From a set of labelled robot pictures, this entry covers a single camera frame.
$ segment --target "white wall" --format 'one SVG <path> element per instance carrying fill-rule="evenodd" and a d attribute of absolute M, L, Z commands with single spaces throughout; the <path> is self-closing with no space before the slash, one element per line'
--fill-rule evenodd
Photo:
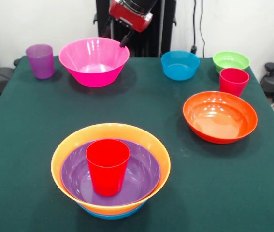
<path fill-rule="evenodd" d="M 192 8 L 193 0 L 177 0 L 173 50 L 189 51 L 192 46 Z M 95 12 L 95 0 L 0 0 L 0 66 L 12 66 L 32 44 L 50 44 L 56 55 L 72 40 L 97 36 L 97 25 L 92 24 Z M 274 0 L 204 0 L 202 31 L 207 57 L 221 50 L 246 54 L 259 78 L 264 63 L 274 62 Z"/>
<path fill-rule="evenodd" d="M 223 50 L 238 51 L 251 61 L 258 79 L 264 64 L 274 62 L 274 0 L 203 0 L 202 34 L 206 41 L 205 56 Z M 200 0 L 197 0 L 197 55 L 202 56 L 199 33 Z M 193 0 L 178 0 L 173 27 L 172 49 L 190 51 L 193 45 Z"/>
<path fill-rule="evenodd" d="M 13 66 L 33 44 L 54 54 L 67 43 L 97 36 L 95 0 L 0 0 L 0 66 Z"/>

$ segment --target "purple bowl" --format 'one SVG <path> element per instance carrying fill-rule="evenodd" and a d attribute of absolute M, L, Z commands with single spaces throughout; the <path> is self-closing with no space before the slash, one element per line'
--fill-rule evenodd
<path fill-rule="evenodd" d="M 75 149 L 62 166 L 62 182 L 72 196 L 90 204 L 117 206 L 139 201 L 154 190 L 160 178 L 160 168 L 155 157 L 136 143 L 119 140 L 130 149 L 122 190 L 112 197 L 95 193 L 85 157 L 85 151 L 92 143 L 89 142 Z"/>

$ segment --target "blue bowl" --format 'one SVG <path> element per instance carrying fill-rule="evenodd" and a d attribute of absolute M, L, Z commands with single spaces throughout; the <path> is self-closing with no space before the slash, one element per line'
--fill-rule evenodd
<path fill-rule="evenodd" d="M 144 204 L 145 202 L 143 202 L 141 205 L 139 205 L 137 208 L 133 209 L 133 210 L 130 210 L 126 213 L 123 213 L 123 214 L 116 214 L 116 215 L 104 215 L 104 214 L 96 214 L 92 211 L 89 211 L 88 209 L 85 209 L 83 206 L 81 206 L 79 203 L 77 203 L 82 209 L 84 209 L 85 211 L 87 211 L 89 214 L 93 215 L 94 217 L 97 217 L 97 218 L 100 218 L 100 219 L 103 219 L 103 220 L 120 220 L 120 219 L 123 219 L 123 218 L 127 218 L 129 217 L 130 215 L 134 214 L 135 212 L 137 212 Z"/>
<path fill-rule="evenodd" d="M 190 52 L 172 51 L 161 57 L 161 63 L 168 78 L 175 81 L 185 81 L 195 75 L 200 60 Z"/>

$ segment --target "bowl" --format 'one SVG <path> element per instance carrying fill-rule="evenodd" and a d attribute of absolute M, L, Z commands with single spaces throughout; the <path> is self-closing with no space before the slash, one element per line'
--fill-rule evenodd
<path fill-rule="evenodd" d="M 226 68 L 245 70 L 249 67 L 249 59 L 238 52 L 219 52 L 213 56 L 213 62 L 218 73 Z"/>
<path fill-rule="evenodd" d="M 160 178 L 158 185 L 154 188 L 153 192 L 150 195 L 131 204 L 121 206 L 101 206 L 81 201 L 70 195 L 69 192 L 65 189 L 61 180 L 61 168 L 69 154 L 85 143 L 106 138 L 117 138 L 132 141 L 146 148 L 153 154 L 153 156 L 159 163 Z M 161 188 L 166 183 L 170 174 L 170 168 L 171 164 L 169 154 L 164 145 L 154 135 L 141 128 L 120 123 L 104 123 L 92 125 L 72 133 L 58 145 L 52 156 L 51 161 L 52 177 L 58 188 L 66 196 L 73 199 L 84 208 L 96 214 L 103 215 L 116 215 L 126 213 L 135 209 L 143 202 L 153 197 L 156 193 L 158 193 L 158 191 L 161 190 Z"/>
<path fill-rule="evenodd" d="M 195 75 L 200 60 L 190 52 L 172 51 L 161 57 L 161 63 L 168 78 L 175 81 L 185 81 Z"/>
<path fill-rule="evenodd" d="M 94 191 L 85 156 L 86 149 L 94 142 L 92 141 L 75 149 L 62 166 L 61 179 L 72 196 L 90 204 L 114 206 L 139 201 L 154 190 L 160 177 L 155 157 L 136 143 L 120 139 L 118 141 L 125 143 L 130 151 L 122 190 L 111 197 L 103 197 Z"/>
<path fill-rule="evenodd" d="M 199 137 L 215 144 L 229 144 L 248 136 L 258 120 L 246 101 L 216 91 L 191 96 L 183 106 L 183 114 Z"/>
<path fill-rule="evenodd" d="M 80 205 L 80 204 L 78 204 L 78 205 L 94 217 L 97 217 L 97 218 L 100 218 L 100 219 L 103 219 L 103 220 L 113 221 L 113 220 L 120 220 L 120 219 L 129 217 L 130 215 L 136 213 L 144 204 L 145 204 L 145 202 L 143 202 L 141 205 L 139 205 L 137 208 L 134 208 L 133 210 L 130 210 L 130 211 L 128 211 L 126 213 L 123 213 L 123 214 L 116 214 L 116 215 L 96 214 L 96 213 L 84 208 L 82 205 Z"/>
<path fill-rule="evenodd" d="M 59 61 L 82 85 L 106 86 L 116 80 L 129 58 L 127 47 L 108 38 L 85 38 L 62 48 Z"/>

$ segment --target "orange-red bowl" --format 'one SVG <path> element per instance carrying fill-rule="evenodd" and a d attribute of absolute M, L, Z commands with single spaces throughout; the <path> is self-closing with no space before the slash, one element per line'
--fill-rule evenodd
<path fill-rule="evenodd" d="M 257 126 L 257 114 L 243 99 L 207 91 L 191 96 L 183 106 L 191 129 L 215 144 L 230 144 L 248 136 Z"/>
<path fill-rule="evenodd" d="M 62 165 L 65 159 L 69 156 L 69 154 L 85 143 L 106 138 L 117 138 L 132 141 L 145 147 L 153 154 L 153 156 L 159 163 L 160 178 L 158 185 L 155 187 L 150 195 L 137 202 L 126 205 L 101 206 L 83 202 L 70 195 L 69 192 L 65 189 L 61 181 L 60 172 Z M 129 212 L 140 206 L 149 198 L 153 197 L 156 193 L 158 193 L 159 190 L 161 190 L 161 188 L 166 183 L 169 177 L 170 167 L 171 164 L 169 154 L 164 145 L 154 135 L 141 128 L 120 123 L 104 123 L 92 125 L 72 133 L 58 145 L 51 161 L 52 177 L 58 188 L 66 196 L 70 197 L 71 199 L 82 205 L 82 207 L 96 214 L 103 215 L 118 215 Z"/>

